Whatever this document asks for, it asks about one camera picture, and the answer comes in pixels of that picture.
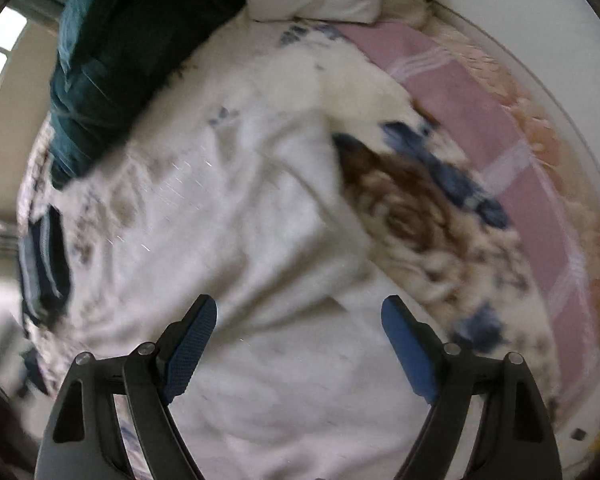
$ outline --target white wall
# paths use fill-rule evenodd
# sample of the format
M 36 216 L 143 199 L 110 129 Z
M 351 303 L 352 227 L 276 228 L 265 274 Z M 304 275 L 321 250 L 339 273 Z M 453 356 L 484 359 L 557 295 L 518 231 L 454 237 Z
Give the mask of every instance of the white wall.
M 16 197 L 33 141 L 49 108 L 56 37 L 29 23 L 0 86 L 0 219 L 15 222 Z

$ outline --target dark teal cushion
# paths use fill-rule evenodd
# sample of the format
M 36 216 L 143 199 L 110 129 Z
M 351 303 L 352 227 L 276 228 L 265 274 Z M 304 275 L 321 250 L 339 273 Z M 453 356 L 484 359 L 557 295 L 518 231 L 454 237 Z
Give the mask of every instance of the dark teal cushion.
M 69 0 L 51 79 L 52 183 L 124 140 L 156 89 L 245 0 Z

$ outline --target pink blanket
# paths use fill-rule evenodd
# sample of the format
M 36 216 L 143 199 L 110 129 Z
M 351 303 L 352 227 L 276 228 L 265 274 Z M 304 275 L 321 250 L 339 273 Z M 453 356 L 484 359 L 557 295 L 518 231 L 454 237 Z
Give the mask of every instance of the pink blanket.
M 552 183 L 514 120 L 442 47 L 398 22 L 338 30 L 451 134 L 497 195 L 523 241 L 544 297 L 562 373 L 562 402 L 582 390 L 600 349 L 584 257 Z

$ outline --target white bedsheet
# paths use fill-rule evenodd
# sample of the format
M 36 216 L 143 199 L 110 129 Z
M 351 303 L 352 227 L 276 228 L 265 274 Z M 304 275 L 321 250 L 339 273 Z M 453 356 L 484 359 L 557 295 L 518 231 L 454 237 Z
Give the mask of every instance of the white bedsheet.
M 292 27 L 237 17 L 126 146 L 52 197 L 75 289 L 38 347 L 61 376 L 77 351 L 127 354 L 211 294 L 217 328 L 171 409 L 206 478 L 389 479 L 428 406 L 381 302 L 401 294 L 428 318 L 367 262 L 330 135 L 416 116 L 352 44 Z M 462 450 L 466 463 L 470 439 Z

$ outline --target blue gripper pad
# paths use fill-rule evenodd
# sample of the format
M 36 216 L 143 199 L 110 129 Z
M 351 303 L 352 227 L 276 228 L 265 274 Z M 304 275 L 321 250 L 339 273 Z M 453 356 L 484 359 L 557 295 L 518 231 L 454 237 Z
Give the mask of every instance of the blue gripper pad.
M 400 312 L 400 307 L 388 297 L 382 302 L 382 328 L 389 338 L 398 361 L 416 395 L 432 404 L 438 397 L 434 365 L 420 344 L 414 329 Z
M 175 349 L 165 369 L 162 397 L 167 404 L 185 392 L 216 326 L 216 302 L 208 298 Z

